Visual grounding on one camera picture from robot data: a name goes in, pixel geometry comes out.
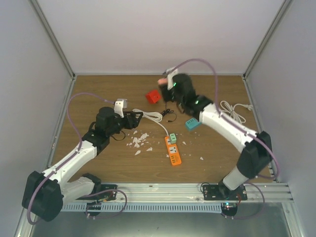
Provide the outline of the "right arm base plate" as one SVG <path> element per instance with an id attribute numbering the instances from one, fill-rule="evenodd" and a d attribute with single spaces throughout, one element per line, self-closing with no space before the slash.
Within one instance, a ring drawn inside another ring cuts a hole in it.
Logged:
<path id="1" fill-rule="evenodd" d="M 228 189 L 224 184 L 210 184 L 204 182 L 200 186 L 204 200 L 247 200 L 247 192 L 244 185 L 238 186 L 235 190 Z"/>

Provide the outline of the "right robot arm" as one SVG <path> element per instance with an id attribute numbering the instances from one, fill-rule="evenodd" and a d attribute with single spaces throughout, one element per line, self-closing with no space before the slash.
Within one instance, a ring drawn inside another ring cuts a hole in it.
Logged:
<path id="1" fill-rule="evenodd" d="M 188 74 L 159 79 L 158 86 L 164 101 L 175 102 L 184 114 L 215 130 L 239 151 L 236 166 L 218 184 L 222 199 L 234 197 L 240 185 L 259 175 L 272 161 L 270 135 L 242 126 L 222 112 L 211 99 L 197 94 Z"/>

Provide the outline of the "red cube adapter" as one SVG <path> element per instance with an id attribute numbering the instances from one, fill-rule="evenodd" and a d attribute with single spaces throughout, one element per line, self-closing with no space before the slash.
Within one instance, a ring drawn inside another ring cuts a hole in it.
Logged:
<path id="1" fill-rule="evenodd" d="M 156 104 L 161 99 L 161 95 L 157 89 L 149 91 L 145 97 L 149 104 Z"/>

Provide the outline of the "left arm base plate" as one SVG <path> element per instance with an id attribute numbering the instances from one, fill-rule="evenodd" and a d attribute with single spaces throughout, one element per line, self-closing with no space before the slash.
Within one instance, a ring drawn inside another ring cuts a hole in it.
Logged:
<path id="1" fill-rule="evenodd" d="M 116 199 L 117 185 L 115 184 L 101 184 L 100 188 L 95 191 L 95 193 L 100 193 L 94 197 L 98 201 L 112 201 Z"/>

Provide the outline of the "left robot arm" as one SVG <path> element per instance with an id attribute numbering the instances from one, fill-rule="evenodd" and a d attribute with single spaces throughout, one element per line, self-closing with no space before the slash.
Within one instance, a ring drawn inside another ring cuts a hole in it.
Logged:
<path id="1" fill-rule="evenodd" d="M 143 112 L 119 112 L 111 107 L 102 107 L 96 120 L 69 154 L 45 171 L 34 171 L 28 176 L 22 198 L 28 222 L 36 224 L 31 218 L 32 214 L 47 222 L 52 221 L 64 205 L 76 199 L 100 200 L 105 198 L 106 193 L 114 193 L 111 189 L 102 190 L 101 180 L 89 173 L 76 181 L 69 180 L 86 163 L 96 158 L 115 134 L 123 129 L 136 128 L 142 117 Z"/>

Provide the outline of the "orange power strip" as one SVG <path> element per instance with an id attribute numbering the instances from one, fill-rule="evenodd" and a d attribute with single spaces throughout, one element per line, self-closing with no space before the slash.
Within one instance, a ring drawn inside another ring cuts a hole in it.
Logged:
<path id="1" fill-rule="evenodd" d="M 181 158 L 180 158 L 180 153 L 178 150 L 177 145 L 174 143 L 171 143 L 171 140 L 169 136 L 165 137 L 165 143 L 168 151 L 168 156 L 171 161 L 171 165 L 176 166 L 180 165 L 182 163 Z"/>

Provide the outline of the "aluminium front rail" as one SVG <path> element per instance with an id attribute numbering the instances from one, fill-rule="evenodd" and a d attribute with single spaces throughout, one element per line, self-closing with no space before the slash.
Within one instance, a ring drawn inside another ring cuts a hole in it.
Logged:
<path id="1" fill-rule="evenodd" d="M 293 197 L 287 184 L 259 183 L 244 184 L 247 200 L 204 200 L 200 191 L 201 184 L 152 184 L 120 183 L 117 184 L 116 199 L 113 202 L 144 203 L 203 203 L 203 202 L 292 202 Z M 67 185 L 61 192 L 61 203 L 67 205 L 75 201 L 92 202 L 100 193 L 87 193 L 87 184 Z"/>

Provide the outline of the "pink charger plug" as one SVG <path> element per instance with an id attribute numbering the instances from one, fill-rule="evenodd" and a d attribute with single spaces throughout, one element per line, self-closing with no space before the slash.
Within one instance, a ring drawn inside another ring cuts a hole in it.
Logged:
<path id="1" fill-rule="evenodd" d="M 158 85 L 165 85 L 165 84 L 168 84 L 167 78 L 161 78 L 158 80 Z"/>

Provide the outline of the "green USB charger plug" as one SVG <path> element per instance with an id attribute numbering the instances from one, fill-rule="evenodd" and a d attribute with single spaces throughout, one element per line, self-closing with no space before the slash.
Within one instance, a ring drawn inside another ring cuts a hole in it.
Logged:
<path id="1" fill-rule="evenodd" d="M 176 142 L 177 142 L 176 134 L 170 133 L 170 135 L 168 137 L 168 143 L 175 144 Z"/>

